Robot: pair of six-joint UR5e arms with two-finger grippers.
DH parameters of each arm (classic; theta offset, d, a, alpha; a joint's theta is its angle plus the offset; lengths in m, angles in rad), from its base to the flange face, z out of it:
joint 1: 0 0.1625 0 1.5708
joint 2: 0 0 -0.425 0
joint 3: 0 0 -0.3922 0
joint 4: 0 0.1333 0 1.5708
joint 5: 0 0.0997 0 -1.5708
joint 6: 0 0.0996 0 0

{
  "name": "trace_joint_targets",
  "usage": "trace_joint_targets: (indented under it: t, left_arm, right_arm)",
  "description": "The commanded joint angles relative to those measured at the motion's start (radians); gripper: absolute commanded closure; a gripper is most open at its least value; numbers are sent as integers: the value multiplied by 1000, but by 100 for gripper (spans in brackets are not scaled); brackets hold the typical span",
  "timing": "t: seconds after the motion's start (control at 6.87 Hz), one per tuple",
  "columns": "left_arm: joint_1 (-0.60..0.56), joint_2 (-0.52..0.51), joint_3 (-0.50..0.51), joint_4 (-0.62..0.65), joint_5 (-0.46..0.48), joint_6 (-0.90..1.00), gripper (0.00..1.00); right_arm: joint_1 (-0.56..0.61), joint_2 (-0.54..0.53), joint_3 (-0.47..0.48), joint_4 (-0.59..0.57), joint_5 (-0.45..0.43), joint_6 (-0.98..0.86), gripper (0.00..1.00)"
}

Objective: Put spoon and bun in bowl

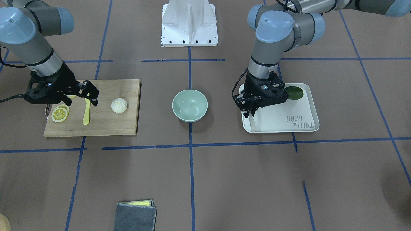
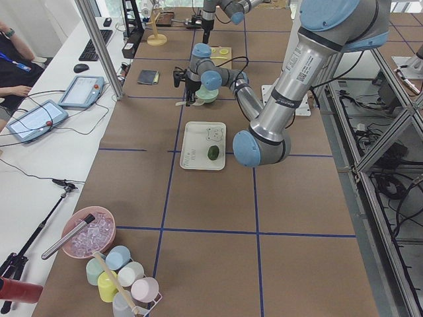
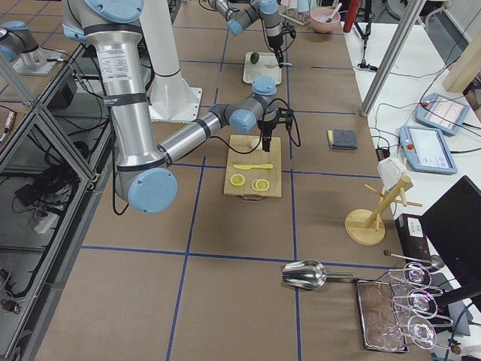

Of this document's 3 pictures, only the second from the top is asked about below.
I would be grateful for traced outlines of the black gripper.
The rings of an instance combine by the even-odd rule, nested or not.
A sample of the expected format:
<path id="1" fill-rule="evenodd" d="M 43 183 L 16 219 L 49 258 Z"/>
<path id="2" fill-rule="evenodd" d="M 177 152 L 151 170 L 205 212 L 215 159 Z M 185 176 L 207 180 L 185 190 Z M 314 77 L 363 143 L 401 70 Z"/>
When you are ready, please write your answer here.
<path id="1" fill-rule="evenodd" d="M 181 83 L 184 83 L 186 91 L 185 106 L 195 103 L 195 92 L 201 87 L 201 80 L 195 79 L 194 74 L 189 69 L 182 69 L 175 67 L 173 70 L 173 85 L 178 88 Z"/>
<path id="2" fill-rule="evenodd" d="M 191 26 L 193 29 L 202 28 L 204 31 L 202 43 L 208 44 L 210 40 L 210 31 L 213 30 L 214 27 L 214 16 L 203 17 L 202 15 L 192 15 Z"/>

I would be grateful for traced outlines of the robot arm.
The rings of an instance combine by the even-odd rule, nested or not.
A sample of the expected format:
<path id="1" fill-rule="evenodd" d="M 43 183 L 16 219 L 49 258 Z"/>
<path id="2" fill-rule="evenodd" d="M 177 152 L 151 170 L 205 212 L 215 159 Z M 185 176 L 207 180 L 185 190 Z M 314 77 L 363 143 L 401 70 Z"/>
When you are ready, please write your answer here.
<path id="1" fill-rule="evenodd" d="M 207 0 L 203 1 L 203 7 L 200 13 L 201 27 L 204 31 L 202 42 L 209 43 L 210 33 L 214 28 L 214 20 L 216 18 L 216 9 L 219 7 L 229 21 L 233 24 L 241 23 L 245 15 L 252 11 L 255 7 L 262 3 L 269 3 L 270 1 L 263 0 Z"/>
<path id="2" fill-rule="evenodd" d="M 238 163 L 256 167 L 284 160 L 290 150 L 286 126 L 328 58 L 382 46 L 388 38 L 390 1 L 303 1 L 298 43 L 266 103 L 243 71 L 216 66 L 207 42 L 196 44 L 185 70 L 174 70 L 174 85 L 185 83 L 188 103 L 200 87 L 229 88 L 250 124 L 233 139 Z"/>

